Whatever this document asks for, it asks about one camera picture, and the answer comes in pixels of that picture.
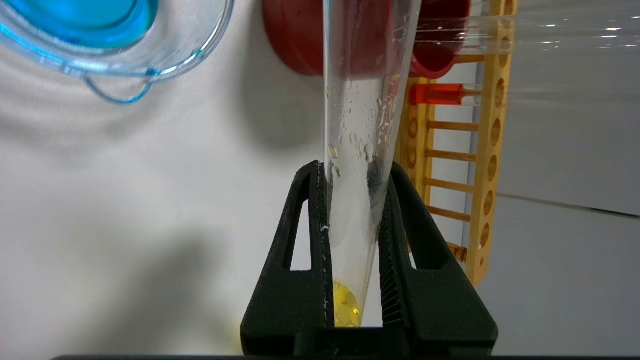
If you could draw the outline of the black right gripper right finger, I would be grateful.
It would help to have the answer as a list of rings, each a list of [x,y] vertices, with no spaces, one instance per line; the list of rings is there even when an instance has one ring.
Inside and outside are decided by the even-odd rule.
[[[489,356],[498,325],[402,167],[391,167],[378,232],[384,328],[416,356]]]

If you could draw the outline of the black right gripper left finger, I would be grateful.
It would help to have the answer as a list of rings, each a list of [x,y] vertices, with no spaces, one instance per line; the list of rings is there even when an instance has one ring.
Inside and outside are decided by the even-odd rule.
[[[332,255],[321,162],[295,174],[262,272],[240,324],[245,356],[292,356],[299,333],[334,327]],[[310,269],[291,261],[304,204],[308,206]]]

